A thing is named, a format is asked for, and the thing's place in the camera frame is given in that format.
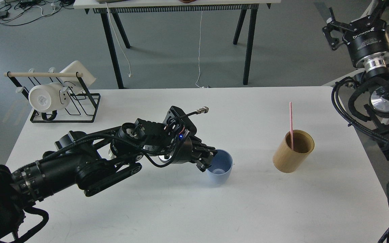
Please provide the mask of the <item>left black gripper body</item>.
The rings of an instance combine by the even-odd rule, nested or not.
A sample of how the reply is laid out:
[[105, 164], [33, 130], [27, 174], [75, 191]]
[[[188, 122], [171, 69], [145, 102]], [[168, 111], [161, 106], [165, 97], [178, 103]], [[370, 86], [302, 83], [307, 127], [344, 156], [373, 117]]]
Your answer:
[[200, 155], [199, 151], [196, 151], [194, 147], [197, 147], [201, 140], [193, 135], [188, 135], [185, 140], [183, 140], [183, 135], [177, 135], [176, 145], [179, 147], [179, 150], [175, 150], [170, 155], [160, 155], [159, 159], [163, 163], [168, 163], [172, 160], [173, 164], [183, 164], [186, 162], [200, 165]]

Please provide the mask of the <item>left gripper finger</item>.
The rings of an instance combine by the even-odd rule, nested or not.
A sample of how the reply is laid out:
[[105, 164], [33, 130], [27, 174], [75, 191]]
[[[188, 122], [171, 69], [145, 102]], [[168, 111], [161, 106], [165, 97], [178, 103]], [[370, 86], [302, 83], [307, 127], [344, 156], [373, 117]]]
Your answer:
[[217, 152], [205, 152], [201, 153], [200, 157], [196, 159], [197, 168], [201, 172], [205, 172], [212, 164], [212, 160]]
[[215, 147], [207, 146], [199, 137], [194, 138], [194, 150], [196, 152], [217, 152]]

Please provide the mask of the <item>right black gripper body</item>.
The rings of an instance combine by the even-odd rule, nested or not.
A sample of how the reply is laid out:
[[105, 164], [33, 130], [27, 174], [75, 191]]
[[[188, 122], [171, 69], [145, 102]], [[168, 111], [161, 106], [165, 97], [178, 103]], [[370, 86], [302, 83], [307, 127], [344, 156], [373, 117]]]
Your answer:
[[350, 23], [342, 40], [347, 46], [352, 65], [366, 72], [386, 67], [389, 58], [387, 22], [383, 19], [358, 19]]

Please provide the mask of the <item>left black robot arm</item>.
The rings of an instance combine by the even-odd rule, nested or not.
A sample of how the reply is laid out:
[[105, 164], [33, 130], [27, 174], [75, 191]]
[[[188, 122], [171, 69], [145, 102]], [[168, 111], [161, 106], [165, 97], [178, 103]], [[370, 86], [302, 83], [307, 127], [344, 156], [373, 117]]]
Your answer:
[[37, 201], [77, 185], [87, 197], [119, 183], [142, 169], [139, 160], [160, 156], [163, 168], [193, 163], [204, 172], [217, 154], [196, 137], [196, 127], [186, 115], [163, 123], [137, 119], [120, 127], [87, 134], [70, 131], [56, 141], [57, 151], [14, 172], [0, 165], [0, 242], [12, 234], [23, 243], [49, 220]]

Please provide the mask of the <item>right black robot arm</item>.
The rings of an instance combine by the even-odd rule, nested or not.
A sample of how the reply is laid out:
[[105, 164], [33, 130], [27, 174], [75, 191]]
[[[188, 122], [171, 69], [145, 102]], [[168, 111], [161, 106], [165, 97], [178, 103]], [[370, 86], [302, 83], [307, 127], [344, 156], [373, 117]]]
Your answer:
[[333, 107], [348, 126], [376, 141], [389, 161], [389, 0], [373, 0], [360, 18], [350, 23], [336, 20], [332, 8], [324, 37], [332, 51], [346, 46], [357, 74], [336, 81]]

